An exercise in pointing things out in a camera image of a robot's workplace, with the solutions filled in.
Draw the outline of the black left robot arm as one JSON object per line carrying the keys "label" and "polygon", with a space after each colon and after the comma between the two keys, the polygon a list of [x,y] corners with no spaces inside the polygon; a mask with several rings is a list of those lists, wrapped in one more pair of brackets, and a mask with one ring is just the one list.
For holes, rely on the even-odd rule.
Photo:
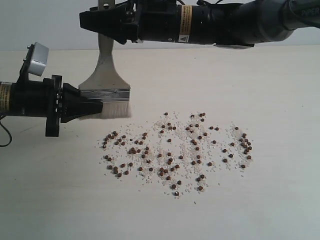
{"label": "black left robot arm", "polygon": [[45,118],[45,136],[58,137],[60,124],[99,114],[103,103],[88,99],[61,75],[43,81],[19,78],[16,83],[0,83],[0,114],[4,116]]}

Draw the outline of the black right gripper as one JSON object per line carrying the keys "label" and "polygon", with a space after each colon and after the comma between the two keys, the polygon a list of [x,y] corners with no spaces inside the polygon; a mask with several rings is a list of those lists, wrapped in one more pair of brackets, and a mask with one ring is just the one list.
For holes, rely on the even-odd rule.
{"label": "black right gripper", "polygon": [[79,24],[121,45],[127,41],[177,43],[180,5],[176,0],[127,0],[115,7],[81,12]]}

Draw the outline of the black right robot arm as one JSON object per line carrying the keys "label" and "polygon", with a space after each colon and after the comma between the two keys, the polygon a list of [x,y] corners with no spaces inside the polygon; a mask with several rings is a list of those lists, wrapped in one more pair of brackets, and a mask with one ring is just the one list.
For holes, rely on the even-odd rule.
{"label": "black right robot arm", "polygon": [[297,29],[319,28],[320,3],[199,0],[187,5],[181,0],[126,0],[81,12],[79,24],[122,45],[150,41],[248,49],[284,41]]}

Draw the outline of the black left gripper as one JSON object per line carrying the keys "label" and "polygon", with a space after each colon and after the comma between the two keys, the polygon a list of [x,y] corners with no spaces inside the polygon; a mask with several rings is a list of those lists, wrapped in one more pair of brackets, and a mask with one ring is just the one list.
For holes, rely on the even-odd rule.
{"label": "black left gripper", "polygon": [[12,85],[9,98],[9,115],[45,118],[45,136],[58,137],[60,122],[99,114],[103,103],[88,99],[68,83],[62,86],[62,76],[52,75],[43,81],[24,80]]}

